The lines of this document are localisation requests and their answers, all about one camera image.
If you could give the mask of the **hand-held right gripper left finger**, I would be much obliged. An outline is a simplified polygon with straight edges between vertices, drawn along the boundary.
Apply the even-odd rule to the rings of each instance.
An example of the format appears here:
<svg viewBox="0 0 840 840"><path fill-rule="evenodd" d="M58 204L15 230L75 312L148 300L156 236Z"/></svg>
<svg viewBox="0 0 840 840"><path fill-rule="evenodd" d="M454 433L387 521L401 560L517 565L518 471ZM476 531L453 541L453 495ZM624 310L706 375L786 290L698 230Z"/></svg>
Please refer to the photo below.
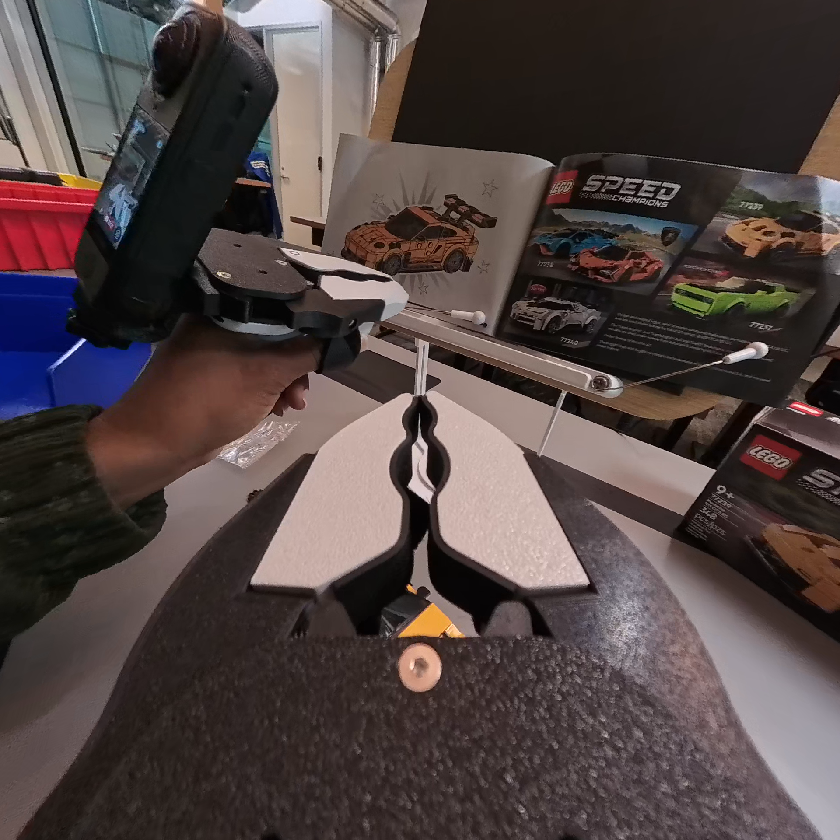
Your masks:
<svg viewBox="0 0 840 840"><path fill-rule="evenodd" d="M402 394L342 428L314 456L255 572L258 591L320 595L410 564L415 398Z"/></svg>

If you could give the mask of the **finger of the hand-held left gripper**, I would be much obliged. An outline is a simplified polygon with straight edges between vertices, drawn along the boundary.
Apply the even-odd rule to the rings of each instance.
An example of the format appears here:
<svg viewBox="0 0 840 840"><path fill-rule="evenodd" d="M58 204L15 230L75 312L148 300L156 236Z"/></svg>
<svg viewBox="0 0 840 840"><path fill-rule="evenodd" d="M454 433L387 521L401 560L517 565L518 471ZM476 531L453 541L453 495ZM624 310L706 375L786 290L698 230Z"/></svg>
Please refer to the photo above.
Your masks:
<svg viewBox="0 0 840 840"><path fill-rule="evenodd" d="M281 259L293 266L304 277L318 282L320 277L342 277L348 280L392 282L393 277L377 269L341 259L321 252L279 247Z"/></svg>
<svg viewBox="0 0 840 840"><path fill-rule="evenodd" d="M345 305L354 325L372 325L393 318L408 303L406 290L393 278L321 275L318 288L331 301Z"/></svg>

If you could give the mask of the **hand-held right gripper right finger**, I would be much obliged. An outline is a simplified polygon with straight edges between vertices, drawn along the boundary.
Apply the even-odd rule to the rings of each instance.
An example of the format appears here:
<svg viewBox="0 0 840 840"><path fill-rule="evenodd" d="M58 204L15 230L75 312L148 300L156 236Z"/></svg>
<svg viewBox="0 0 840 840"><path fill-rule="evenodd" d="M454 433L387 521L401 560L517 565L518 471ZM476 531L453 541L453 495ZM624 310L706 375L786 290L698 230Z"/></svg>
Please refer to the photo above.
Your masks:
<svg viewBox="0 0 840 840"><path fill-rule="evenodd" d="M590 579L523 450L444 395L428 393L425 411L436 545L510 592L586 590Z"/></svg>

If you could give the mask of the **lego instruction booklet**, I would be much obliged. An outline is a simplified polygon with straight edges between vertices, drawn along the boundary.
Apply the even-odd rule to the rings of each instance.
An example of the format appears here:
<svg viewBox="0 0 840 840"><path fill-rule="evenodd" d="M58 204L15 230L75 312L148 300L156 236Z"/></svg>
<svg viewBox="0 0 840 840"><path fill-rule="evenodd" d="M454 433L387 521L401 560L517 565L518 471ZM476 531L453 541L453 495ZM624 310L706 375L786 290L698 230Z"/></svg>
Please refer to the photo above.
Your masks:
<svg viewBox="0 0 840 840"><path fill-rule="evenodd" d="M776 404L838 327L838 181L624 153L343 135L322 248L475 331L646 387Z"/></svg>

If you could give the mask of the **yellow and black lego car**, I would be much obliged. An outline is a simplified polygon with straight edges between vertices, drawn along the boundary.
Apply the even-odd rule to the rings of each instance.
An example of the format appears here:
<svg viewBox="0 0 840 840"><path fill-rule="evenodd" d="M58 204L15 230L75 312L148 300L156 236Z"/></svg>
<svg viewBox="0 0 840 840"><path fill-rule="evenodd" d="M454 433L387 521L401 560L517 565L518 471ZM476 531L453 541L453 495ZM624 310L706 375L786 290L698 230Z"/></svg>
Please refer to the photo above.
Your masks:
<svg viewBox="0 0 840 840"><path fill-rule="evenodd" d="M409 584L404 593L382 609L378 636L466 637L428 596L427 588L416 589Z"/></svg>

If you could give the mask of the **person's left forearm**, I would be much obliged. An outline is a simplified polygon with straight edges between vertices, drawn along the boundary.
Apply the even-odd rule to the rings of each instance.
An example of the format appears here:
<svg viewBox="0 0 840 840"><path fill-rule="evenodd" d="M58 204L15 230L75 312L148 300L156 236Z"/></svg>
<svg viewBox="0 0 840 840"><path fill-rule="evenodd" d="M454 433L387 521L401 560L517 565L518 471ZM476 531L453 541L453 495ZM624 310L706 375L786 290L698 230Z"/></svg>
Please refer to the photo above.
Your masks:
<svg viewBox="0 0 840 840"><path fill-rule="evenodd" d="M125 561L166 520L159 490L120 509L88 454L100 406L70 405L1 423L1 647L63 603L79 580Z"/></svg>

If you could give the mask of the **lego set box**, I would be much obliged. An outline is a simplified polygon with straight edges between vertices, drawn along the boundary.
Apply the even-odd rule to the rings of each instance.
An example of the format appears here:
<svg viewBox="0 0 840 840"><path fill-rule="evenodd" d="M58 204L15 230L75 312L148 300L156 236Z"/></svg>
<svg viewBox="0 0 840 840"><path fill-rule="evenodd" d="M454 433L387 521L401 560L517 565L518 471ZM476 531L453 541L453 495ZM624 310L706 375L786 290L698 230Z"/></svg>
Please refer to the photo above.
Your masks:
<svg viewBox="0 0 840 840"><path fill-rule="evenodd" d="M679 526L839 640L839 417L803 402L764 408Z"/></svg>

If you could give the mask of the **person's left hand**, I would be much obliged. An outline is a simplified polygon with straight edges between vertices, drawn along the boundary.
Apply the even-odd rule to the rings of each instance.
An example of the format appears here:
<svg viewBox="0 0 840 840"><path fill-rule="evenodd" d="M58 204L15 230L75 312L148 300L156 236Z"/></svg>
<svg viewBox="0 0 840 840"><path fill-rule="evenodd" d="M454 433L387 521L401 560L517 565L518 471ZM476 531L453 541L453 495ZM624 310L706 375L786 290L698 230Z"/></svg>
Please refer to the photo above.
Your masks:
<svg viewBox="0 0 840 840"><path fill-rule="evenodd" d="M185 317L121 400L93 418L87 451L123 510L258 426L307 404L323 354L310 338L267 342Z"/></svg>

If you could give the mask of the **clear crumpled plastic bag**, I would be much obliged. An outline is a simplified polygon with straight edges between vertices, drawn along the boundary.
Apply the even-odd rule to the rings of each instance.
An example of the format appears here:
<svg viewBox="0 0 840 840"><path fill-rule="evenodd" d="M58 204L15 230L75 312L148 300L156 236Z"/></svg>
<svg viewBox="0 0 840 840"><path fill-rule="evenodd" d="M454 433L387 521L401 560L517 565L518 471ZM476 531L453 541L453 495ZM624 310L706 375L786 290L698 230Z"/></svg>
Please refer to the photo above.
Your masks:
<svg viewBox="0 0 840 840"><path fill-rule="evenodd" d="M297 428L297 422L270 415L247 434L219 450L216 460L239 469L248 469Z"/></svg>

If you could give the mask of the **white door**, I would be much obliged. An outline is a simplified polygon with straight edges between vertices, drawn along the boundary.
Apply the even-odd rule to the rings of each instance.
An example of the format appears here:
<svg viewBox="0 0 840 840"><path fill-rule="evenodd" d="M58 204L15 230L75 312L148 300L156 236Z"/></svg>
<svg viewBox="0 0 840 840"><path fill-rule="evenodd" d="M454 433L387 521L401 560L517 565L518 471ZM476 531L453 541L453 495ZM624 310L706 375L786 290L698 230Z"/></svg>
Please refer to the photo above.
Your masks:
<svg viewBox="0 0 840 840"><path fill-rule="evenodd" d="M270 136L282 232L289 243L319 249L312 223L323 222L328 157L323 26L266 28L264 41L278 84Z"/></svg>

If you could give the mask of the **white book stand ledge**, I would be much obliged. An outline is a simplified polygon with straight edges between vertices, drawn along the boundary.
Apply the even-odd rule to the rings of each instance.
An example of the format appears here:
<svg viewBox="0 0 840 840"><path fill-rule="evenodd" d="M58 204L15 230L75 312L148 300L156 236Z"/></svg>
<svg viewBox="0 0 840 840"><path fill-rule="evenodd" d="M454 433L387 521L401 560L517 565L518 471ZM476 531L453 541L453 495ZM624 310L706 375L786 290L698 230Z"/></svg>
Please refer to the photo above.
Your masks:
<svg viewBox="0 0 840 840"><path fill-rule="evenodd" d="M382 326L557 390L607 400L628 390L625 382L613 375L495 339L422 311L403 311L383 321Z"/></svg>

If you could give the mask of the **red plastic storage bin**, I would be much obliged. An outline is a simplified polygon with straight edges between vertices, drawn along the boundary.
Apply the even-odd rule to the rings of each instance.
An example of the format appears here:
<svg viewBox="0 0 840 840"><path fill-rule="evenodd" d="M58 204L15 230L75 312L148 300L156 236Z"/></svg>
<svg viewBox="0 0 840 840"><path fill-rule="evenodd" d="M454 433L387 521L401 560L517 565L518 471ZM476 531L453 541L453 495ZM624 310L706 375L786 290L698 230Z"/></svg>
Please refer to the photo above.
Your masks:
<svg viewBox="0 0 840 840"><path fill-rule="evenodd" d="M72 269L95 190L1 182L1 271Z"/></svg>

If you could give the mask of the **blue plastic storage bin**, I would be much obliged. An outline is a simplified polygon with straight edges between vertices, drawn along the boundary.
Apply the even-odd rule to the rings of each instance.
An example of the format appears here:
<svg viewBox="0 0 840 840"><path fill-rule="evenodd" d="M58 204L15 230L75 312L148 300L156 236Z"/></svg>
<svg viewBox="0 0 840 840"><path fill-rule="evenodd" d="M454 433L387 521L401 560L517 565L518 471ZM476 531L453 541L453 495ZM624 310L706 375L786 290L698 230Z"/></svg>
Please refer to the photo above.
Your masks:
<svg viewBox="0 0 840 840"><path fill-rule="evenodd" d="M147 365L152 348L101 349L66 330L77 280L1 275L1 419L71 405L109 407Z"/></svg>

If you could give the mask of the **black divider panel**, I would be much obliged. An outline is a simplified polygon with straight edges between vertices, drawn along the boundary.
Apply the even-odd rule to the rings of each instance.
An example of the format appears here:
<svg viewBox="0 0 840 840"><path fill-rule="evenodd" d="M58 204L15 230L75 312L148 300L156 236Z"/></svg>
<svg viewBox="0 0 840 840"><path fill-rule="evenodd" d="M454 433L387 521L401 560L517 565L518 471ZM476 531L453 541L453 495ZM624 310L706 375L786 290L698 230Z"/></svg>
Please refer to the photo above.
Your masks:
<svg viewBox="0 0 840 840"><path fill-rule="evenodd" d="M394 141L838 179L839 3L427 2Z"/></svg>

